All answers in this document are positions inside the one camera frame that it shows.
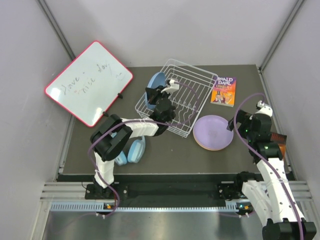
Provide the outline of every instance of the black table surface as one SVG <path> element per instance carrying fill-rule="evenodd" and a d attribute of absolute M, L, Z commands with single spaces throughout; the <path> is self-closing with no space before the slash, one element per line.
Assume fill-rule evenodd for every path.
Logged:
<path fill-rule="evenodd" d="M 210 103 L 210 97 L 199 115 L 218 115 L 230 120 L 237 106 L 249 95 L 263 93 L 264 89 L 255 65 L 206 65 L 198 66 L 204 70 L 218 74 L 220 77 L 236 77 L 236 94 L 234 107 L 221 106 Z M 122 92 L 123 99 L 118 98 L 107 113 L 117 114 L 121 118 L 140 118 L 135 105 L 145 91 L 150 78 L 160 71 L 161 67 L 132 67 L 133 80 Z M 244 111 L 254 113 L 257 101 L 255 97 L 242 108 Z M 90 136 L 95 129 L 103 123 L 103 117 L 93 127 L 87 127 L 77 119 L 75 120 L 71 141 L 66 157 L 63 174 L 94 174 L 94 167 L 87 156 Z M 124 152 L 127 154 L 130 143 Z M 146 137 L 146 148 L 140 162 L 115 166 L 115 174 L 233 174 L 242 171 L 257 173 L 253 164 L 253 157 L 248 149 L 234 134 L 232 143 L 225 149 L 209 151 L 199 146 L 191 133 L 183 138 L 173 132 L 166 131 L 157 137 Z"/>

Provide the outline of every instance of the whiteboard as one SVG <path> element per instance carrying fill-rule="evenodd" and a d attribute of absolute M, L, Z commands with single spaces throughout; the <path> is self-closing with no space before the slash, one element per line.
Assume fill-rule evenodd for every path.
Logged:
<path fill-rule="evenodd" d="M 93 127 L 132 78 L 125 66 L 94 41 L 45 88 L 45 93 Z"/>

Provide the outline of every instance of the blue plate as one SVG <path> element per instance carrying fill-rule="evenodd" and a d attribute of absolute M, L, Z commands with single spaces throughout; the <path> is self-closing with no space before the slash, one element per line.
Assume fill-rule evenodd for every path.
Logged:
<path fill-rule="evenodd" d="M 159 86 L 166 86 L 166 75 L 161 71 L 153 75 L 148 83 L 147 88 L 155 89 Z M 156 107 L 156 105 L 148 103 L 147 93 L 144 94 L 144 102 L 148 109 L 153 110 Z"/>

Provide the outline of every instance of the headphones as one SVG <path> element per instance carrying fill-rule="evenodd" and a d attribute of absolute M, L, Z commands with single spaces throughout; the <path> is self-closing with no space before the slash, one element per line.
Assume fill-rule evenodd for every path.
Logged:
<path fill-rule="evenodd" d="M 114 138 L 116 136 L 116 133 L 114 132 L 111 137 Z M 146 149 L 146 139 L 145 136 L 141 137 L 141 140 L 137 139 L 134 140 L 132 143 L 130 150 L 128 152 L 128 157 L 126 157 L 124 151 L 121 151 L 120 154 L 114 159 L 116 164 L 119 166 L 125 165 L 128 162 L 129 163 L 138 163 L 145 153 Z"/>

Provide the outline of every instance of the purple plate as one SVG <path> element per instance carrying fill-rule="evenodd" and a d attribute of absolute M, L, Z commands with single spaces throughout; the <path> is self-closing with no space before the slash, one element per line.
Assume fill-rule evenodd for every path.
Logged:
<path fill-rule="evenodd" d="M 211 151 L 227 147 L 234 138 L 234 132 L 227 130 L 228 121 L 221 116 L 207 115 L 196 121 L 193 127 L 195 141 Z"/>

